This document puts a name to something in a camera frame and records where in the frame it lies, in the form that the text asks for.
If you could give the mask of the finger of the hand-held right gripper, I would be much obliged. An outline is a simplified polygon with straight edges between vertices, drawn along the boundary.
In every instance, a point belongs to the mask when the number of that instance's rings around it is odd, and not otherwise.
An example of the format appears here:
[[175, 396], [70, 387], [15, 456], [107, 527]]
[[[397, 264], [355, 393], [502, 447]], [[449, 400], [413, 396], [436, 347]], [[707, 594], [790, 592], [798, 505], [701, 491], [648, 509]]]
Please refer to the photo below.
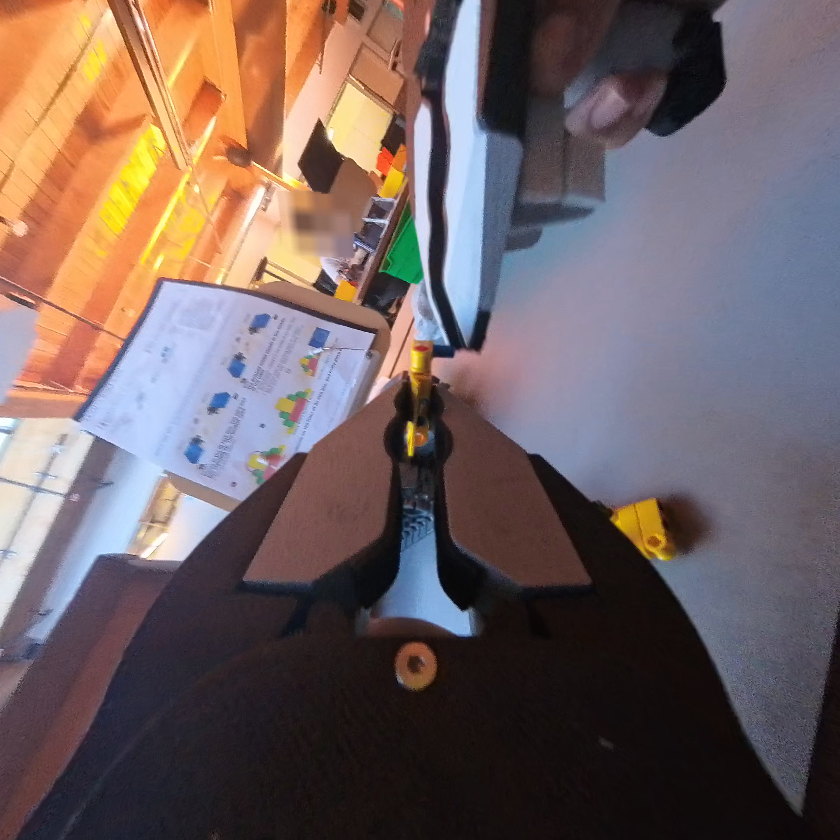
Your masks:
[[515, 2], [462, 2], [449, 52], [449, 304], [479, 350], [494, 306], [524, 146], [524, 22]]
[[416, 58], [413, 210], [435, 342], [475, 348], [475, 4], [436, 2]]

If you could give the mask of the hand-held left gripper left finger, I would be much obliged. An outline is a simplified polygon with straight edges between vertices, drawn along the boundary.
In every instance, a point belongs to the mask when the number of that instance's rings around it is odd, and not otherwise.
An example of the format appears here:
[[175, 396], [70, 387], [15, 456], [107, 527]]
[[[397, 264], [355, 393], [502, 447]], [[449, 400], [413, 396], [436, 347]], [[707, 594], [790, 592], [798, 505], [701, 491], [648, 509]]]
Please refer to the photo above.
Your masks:
[[402, 489], [393, 443], [403, 383], [315, 444], [302, 461], [242, 584], [254, 592], [368, 608], [391, 587], [401, 551]]

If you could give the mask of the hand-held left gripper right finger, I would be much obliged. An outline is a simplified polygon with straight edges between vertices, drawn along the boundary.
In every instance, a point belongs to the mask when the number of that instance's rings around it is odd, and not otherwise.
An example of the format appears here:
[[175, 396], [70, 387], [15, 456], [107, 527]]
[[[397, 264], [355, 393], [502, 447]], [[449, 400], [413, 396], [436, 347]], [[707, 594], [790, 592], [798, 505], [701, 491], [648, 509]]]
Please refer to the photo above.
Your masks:
[[437, 573], [448, 598], [467, 610], [588, 592], [529, 455], [450, 390], [437, 399]]

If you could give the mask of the yellow grey toy brick excavator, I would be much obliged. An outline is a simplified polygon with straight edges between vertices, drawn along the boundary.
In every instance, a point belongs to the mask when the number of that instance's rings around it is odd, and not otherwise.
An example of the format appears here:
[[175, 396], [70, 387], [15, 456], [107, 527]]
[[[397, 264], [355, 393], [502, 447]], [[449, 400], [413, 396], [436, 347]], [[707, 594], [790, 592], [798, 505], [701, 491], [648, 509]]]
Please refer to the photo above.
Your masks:
[[437, 479], [425, 464], [404, 461], [399, 467], [401, 554], [434, 534]]

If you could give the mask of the yellow brick part black pins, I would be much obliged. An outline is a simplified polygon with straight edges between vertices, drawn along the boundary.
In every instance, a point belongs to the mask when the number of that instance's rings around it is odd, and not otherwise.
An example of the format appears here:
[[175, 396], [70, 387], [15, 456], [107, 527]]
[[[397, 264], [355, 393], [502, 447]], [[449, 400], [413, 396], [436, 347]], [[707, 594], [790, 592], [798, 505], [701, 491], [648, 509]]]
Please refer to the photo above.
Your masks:
[[672, 561], [677, 548], [669, 530], [665, 510], [656, 498], [611, 508], [612, 524], [648, 560]]

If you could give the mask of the yellow striped toy brick assembly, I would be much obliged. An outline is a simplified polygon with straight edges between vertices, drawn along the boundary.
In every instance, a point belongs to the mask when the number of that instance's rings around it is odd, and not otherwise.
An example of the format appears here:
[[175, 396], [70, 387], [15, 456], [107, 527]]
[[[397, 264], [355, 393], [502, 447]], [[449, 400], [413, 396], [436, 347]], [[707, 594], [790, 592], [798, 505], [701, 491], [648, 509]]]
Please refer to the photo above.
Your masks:
[[405, 458], [413, 460], [429, 444], [434, 429], [433, 400], [436, 380], [433, 375], [435, 359], [451, 359], [455, 348], [428, 340], [415, 339], [409, 353], [409, 406], [404, 423]]

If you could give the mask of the person's right hand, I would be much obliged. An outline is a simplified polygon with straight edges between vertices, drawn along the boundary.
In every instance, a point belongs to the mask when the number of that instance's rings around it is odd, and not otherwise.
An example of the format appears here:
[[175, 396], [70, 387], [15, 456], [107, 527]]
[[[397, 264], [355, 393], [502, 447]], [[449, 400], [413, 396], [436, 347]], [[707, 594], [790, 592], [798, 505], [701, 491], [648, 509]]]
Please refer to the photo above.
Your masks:
[[[563, 99], [602, 46], [621, 5], [618, 1], [536, 3], [529, 70], [536, 97]], [[666, 87], [666, 74], [654, 69], [605, 77], [565, 113], [565, 128], [608, 150], [621, 148], [646, 128]]]

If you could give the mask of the green plastic bin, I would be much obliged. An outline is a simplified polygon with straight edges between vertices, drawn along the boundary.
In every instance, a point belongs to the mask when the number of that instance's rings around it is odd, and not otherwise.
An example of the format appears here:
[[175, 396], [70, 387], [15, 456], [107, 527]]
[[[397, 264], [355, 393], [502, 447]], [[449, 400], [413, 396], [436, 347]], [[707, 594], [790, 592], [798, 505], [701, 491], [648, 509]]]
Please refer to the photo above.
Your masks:
[[423, 281], [424, 270], [410, 203], [402, 211], [379, 271], [410, 286]]

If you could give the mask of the black computer monitor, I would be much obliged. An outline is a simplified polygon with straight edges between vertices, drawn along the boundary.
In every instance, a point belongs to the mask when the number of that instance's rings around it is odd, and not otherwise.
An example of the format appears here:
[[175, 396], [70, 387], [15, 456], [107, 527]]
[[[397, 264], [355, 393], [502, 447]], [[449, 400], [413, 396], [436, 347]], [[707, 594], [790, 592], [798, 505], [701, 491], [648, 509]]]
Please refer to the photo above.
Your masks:
[[322, 121], [316, 120], [297, 163], [301, 179], [313, 192], [329, 194], [343, 160]]

